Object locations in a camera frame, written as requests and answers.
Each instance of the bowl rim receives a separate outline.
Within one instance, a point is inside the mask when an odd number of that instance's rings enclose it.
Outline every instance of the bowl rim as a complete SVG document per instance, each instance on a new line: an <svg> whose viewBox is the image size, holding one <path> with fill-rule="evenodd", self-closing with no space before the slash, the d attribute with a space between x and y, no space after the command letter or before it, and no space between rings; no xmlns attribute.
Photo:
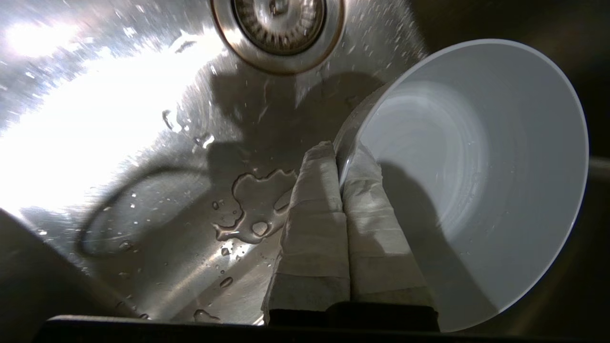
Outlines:
<svg viewBox="0 0 610 343"><path fill-rule="evenodd" d="M368 126L369 122L371 121L371 118L374 116L374 114L377 112L377 110L379 109L379 107L381 106L381 104L389 97L389 95L406 79L408 78L410 75L412 75L413 73L415 73L417 70L419 70L421 67L423 67L424 65L430 63L430 61L437 59L438 57L448 54L450 52L459 50L459 49L463 49L463 48L469 48L471 46L476 46L476 45L505 45L505 46L510 46L513 48L517 48L517 49L521 49L524 51L527 51L529 53L531 53L532 55L538 57L539 59L541 59L542 61L544 61L547 65L551 66L552 69L555 70L555 72L557 72L557 74L559 75L559 77L564 81L565 85L567 86L567 88L569 89L570 93L572 94L573 100L576 104L576 107L578 109L578 114L580 115L580 119L581 119L581 124L582 124L582 138L583 138L583 146L584 146L584 165L583 165L583 169L582 169L582 175L581 175L581 182L582 182L582 186L581 186L581 192L580 192L580 198L577 202L577 206L575 206L574 210L573 210L573 214L572 214L572 221L569 223L563 240L561 241L561 244L558 245L557 250L555 251L555 254L552 256L552 258L549 260L549 262L547 263L546 267L544 267L543 270L540 271L538 277L536 277L535 280L533 280L533 282L526 287L526 289L524 289L521 294L519 294L516 298L514 298L512 301L509 301L507 304L505 304L502 308L497 309L497 312L491 316L487 316L482 318L479 321L476 321L474 323L471 323L470 325L466 326L466 327L458 327L458 328L452 328L452 331L459 331L459 330L464 330L470 327L474 327L475 325L479 325L495 316L497 316L498 314L504 312L506 309L508 309L509 307L511 307L512 305L514 305L517 301L519 301L525 294L527 294L527 292L529 292L529 290L531 290L534 285L536 285L538 283L538 281L540 281L540 279L546 274L546 272L548 271L548 269L551 267L551 265L553 264L553 262L555 261L555 259L557 258L557 256L559 255L559 252L563 249L570 233L572 232L572 228L574 227L574 224L576 223L576 218L578 216L578 213L580 212L580 208L582 206L583 203L583 198L584 198L584 191L586 188L586 184L587 184L587 176L588 176L588 172L589 172L589 133L587 130L587 122L586 122L586 118L584 116L584 111L583 111L583 107L582 104L580 102L580 99L578 98L578 94L576 93L576 90L574 89L574 86L572 85L572 83L570 82L570 80L568 79L568 77L565 75L565 73L550 59L548 58L546 55L542 54L540 51L525 45L523 43L519 43L519 42L515 42L512 40L504 40L504 39L497 39L497 38L486 38L486 39L479 39L479 40L470 40L467 42L462 42L462 43L458 43L455 45L451 45L447 48L441 49L433 54L430 54L428 57L424 58L423 60L417 62L413 67L411 67L410 69L408 69L406 72L404 72L401 76L399 76L398 78L396 78L392 84L383 92L383 94L379 97L379 99L377 99L375 101L375 105L373 105L371 107L371 109L368 111L368 113L366 114L364 120L362 121L360 127L358 128L354 139L352 140L352 144L350 147L350 151L349 153L346 155L346 159L343 162L343 168L342 168L342 172L341 175L339 175L339 184L343 185L345 178L347 177L347 173L348 170L350 168L350 164L351 161L353 160L353 156L355 154L355 149L356 149L356 142L359 142L361 137L362 137L362 133L364 132L364 130L366 129L366 127Z"/></svg>

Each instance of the white bowl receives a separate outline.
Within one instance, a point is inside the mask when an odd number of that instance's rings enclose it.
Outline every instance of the white bowl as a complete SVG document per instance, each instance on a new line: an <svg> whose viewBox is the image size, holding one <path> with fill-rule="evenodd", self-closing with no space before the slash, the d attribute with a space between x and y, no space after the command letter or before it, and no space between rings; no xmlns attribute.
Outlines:
<svg viewBox="0 0 610 343"><path fill-rule="evenodd" d="M550 59L506 40L443 49L364 100L335 140L340 183L356 142L431 288L442 331L525 294L576 219L589 147L574 88Z"/></svg>

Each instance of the drain strainer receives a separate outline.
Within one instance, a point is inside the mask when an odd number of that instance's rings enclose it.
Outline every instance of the drain strainer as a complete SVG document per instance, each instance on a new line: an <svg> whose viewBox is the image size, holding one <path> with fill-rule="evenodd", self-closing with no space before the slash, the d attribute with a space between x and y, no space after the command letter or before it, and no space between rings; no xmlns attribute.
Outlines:
<svg viewBox="0 0 610 343"><path fill-rule="evenodd" d="M325 15L323 0L235 0L242 30L260 49L292 55L318 38Z"/></svg>
<svg viewBox="0 0 610 343"><path fill-rule="evenodd" d="M308 70L326 58L343 28L341 0L212 0L233 50L274 73Z"/></svg>

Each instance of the stainless steel sink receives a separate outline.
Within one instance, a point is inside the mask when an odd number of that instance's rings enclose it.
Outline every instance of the stainless steel sink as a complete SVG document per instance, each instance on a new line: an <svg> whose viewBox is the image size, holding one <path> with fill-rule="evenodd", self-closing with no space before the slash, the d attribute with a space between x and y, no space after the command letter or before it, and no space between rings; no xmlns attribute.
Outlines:
<svg viewBox="0 0 610 343"><path fill-rule="evenodd" d="M604 335L610 4L337 2L331 48L297 73L267 71L256 60L264 54L241 51L246 38L221 32L216 1L3 5L0 328L10 337L29 338L56 314L188 322L203 309L203 320L260 324L279 235L248 243L215 227L258 202L275 205L267 195L286 189L272 172L297 170L374 89L430 52L489 37L529 44L566 72L595 157L553 267L513 307L467 331ZM260 180L238 203L245 173Z"/></svg>

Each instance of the metal sink basin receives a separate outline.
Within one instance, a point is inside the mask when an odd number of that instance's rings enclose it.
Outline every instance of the metal sink basin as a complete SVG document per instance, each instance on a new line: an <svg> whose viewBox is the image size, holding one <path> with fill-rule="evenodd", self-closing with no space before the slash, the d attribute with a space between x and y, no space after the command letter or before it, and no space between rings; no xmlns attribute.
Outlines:
<svg viewBox="0 0 610 343"><path fill-rule="evenodd" d="M244 238L231 226L248 211L281 219L257 210L277 207L287 190L273 172L298 170L361 99L429 53L491 37L531 45L564 70L594 156L553 267L513 307L467 331L604 335L610 4L344 1L333 47L290 73L245 62L236 52L245 38L221 32L213 3L11 0L0 10L8 337L27 340L56 314L260 324L279 234Z"/></svg>

